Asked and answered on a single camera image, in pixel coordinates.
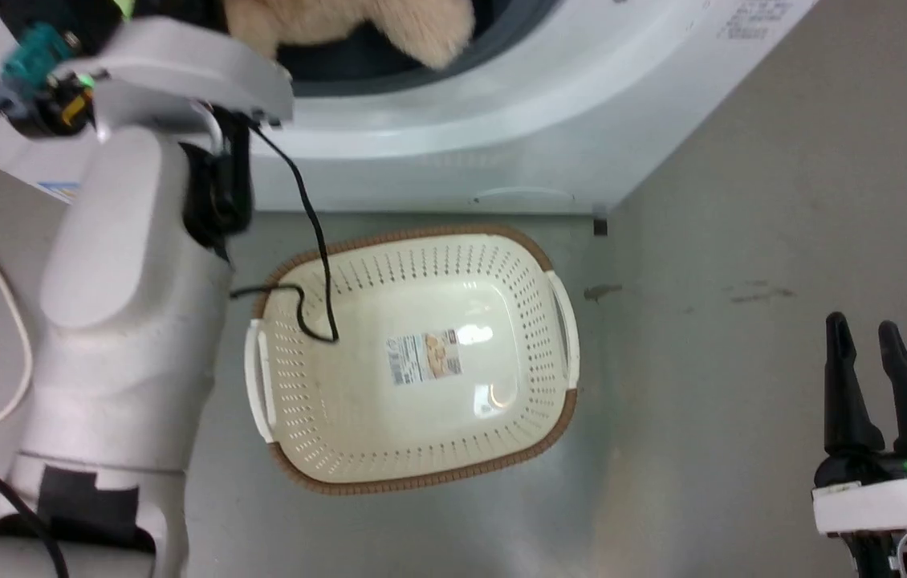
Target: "beige plush toy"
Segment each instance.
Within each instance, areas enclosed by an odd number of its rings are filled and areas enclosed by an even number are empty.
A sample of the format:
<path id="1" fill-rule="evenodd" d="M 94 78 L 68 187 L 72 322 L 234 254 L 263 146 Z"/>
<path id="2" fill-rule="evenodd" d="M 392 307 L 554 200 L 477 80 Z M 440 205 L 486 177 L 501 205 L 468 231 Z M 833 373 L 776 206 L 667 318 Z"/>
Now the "beige plush toy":
<path id="1" fill-rule="evenodd" d="M 321 44 L 371 22 L 423 65 L 440 69 L 464 51 L 475 27 L 471 0 L 225 0 L 229 31 L 274 59 L 279 44 Z"/>

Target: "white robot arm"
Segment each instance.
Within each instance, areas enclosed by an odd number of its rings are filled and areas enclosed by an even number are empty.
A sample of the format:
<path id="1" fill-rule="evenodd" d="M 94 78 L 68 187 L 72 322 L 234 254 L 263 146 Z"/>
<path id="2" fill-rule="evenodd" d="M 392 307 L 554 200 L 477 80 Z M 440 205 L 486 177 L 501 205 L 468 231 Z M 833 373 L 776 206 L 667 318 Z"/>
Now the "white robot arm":
<path id="1" fill-rule="evenodd" d="M 55 28 L 69 45 L 93 40 Z M 43 275 L 35 403 L 7 482 L 67 541 L 72 575 L 178 576 L 185 472 L 232 279 L 226 239 L 252 208 L 246 122 L 289 120 L 292 92 L 276 63 L 170 18 L 119 23 L 94 44 L 53 76 L 101 79 L 75 95 L 100 147 Z M 28 124 L 38 111 L 18 104 L 9 117 Z M 193 134 L 222 150 L 183 142 Z M 0 575 L 54 575 L 17 526 L 0 496 Z"/>

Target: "brown basket rim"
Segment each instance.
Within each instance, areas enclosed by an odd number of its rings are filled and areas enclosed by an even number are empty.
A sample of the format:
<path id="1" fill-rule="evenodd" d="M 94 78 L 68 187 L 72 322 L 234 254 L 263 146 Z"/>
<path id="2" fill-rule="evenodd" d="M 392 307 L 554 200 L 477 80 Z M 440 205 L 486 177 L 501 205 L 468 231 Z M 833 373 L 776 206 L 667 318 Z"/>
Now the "brown basket rim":
<path id="1" fill-rule="evenodd" d="M 356 238 L 356 240 L 353 241 L 333 242 L 333 244 L 327 245 L 325 250 L 329 255 L 336 255 L 355 249 L 362 249 L 366 246 L 381 245 L 385 242 L 407 241 L 413 240 L 413 238 L 446 237 L 446 235 L 455 234 L 492 234 L 498 235 L 498 237 L 509 238 L 511 241 L 518 242 L 519 245 L 524 246 L 528 253 L 531 253 L 531 256 L 534 257 L 543 271 L 551 271 L 553 268 L 546 253 L 543 252 L 537 242 L 531 240 L 528 235 L 509 226 L 490 226 L 490 224 L 475 224 L 475 226 L 438 226 L 418 228 L 418 230 L 394 231 L 394 233 L 379 234 L 374 235 L 374 237 Z M 319 254 L 317 250 L 296 255 L 277 268 L 277 270 L 267 278 L 264 285 L 275 285 L 280 279 L 285 277 L 289 271 L 318 258 Z M 253 308 L 253 317 L 255 319 L 264 318 L 264 310 L 266 310 L 269 297 L 270 293 L 262 293 L 262 295 L 258 297 L 258 300 L 255 301 Z M 453 482 L 457 479 L 494 472 L 501 470 L 502 468 L 520 464 L 526 460 L 531 460 L 531 458 L 534 458 L 535 456 L 539 456 L 543 451 L 549 450 L 549 447 L 553 446 L 554 442 L 557 442 L 564 431 L 567 430 L 567 425 L 571 423 L 571 417 L 575 414 L 575 403 L 577 402 L 577 399 L 578 390 L 568 390 L 566 394 L 564 394 L 564 406 L 560 410 L 560 416 L 557 417 L 557 421 L 553 425 L 553 428 L 543 437 L 543 439 L 540 439 L 533 444 L 533 446 L 528 446 L 524 450 L 515 451 L 513 454 L 508 454 L 507 456 L 502 456 L 500 458 L 492 458 L 491 460 L 486 460 L 485 462 L 480 462 L 479 464 L 473 464 L 471 466 L 417 476 L 379 480 L 379 482 L 321 482 L 321 480 L 315 479 L 300 471 L 289 457 L 286 456 L 280 443 L 271 442 L 267 444 L 267 447 L 269 447 L 271 456 L 275 458 L 275 461 L 289 479 L 292 479 L 293 482 L 296 482 L 299 486 L 306 487 L 308 490 L 317 491 L 319 494 L 326 494 L 329 496 L 353 496 L 377 494 L 381 493 L 381 491 L 412 490 L 414 487 L 436 486 L 436 484 L 439 483 Z"/>

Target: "teal connector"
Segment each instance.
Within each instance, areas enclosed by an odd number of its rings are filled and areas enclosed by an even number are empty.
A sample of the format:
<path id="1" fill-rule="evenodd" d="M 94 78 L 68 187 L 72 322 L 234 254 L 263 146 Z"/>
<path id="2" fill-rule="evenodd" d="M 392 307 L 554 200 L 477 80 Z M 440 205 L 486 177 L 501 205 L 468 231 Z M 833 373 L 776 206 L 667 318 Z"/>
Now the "teal connector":
<path id="1" fill-rule="evenodd" d="M 1 69 L 0 103 L 8 117 L 24 117 L 32 100 L 47 84 L 59 63 L 73 56 L 71 47 L 49 23 L 36 23 L 22 36 L 19 47 Z"/>

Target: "washing machine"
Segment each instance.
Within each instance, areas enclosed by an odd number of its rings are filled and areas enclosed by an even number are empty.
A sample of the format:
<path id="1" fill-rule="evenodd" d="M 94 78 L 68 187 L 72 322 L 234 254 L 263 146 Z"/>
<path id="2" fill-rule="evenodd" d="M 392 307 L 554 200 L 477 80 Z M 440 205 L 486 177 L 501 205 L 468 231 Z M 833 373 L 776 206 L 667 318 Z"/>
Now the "washing machine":
<path id="1" fill-rule="evenodd" d="M 816 0 L 473 0 L 471 47 L 430 71 L 362 26 L 280 48 L 295 119 L 269 137 L 320 211 L 601 214 L 706 119 Z M 14 40 L 0 21 L 0 61 Z M 98 136 L 28 142 L 0 169 L 71 200 Z M 255 142 L 258 208 L 300 210 Z"/>

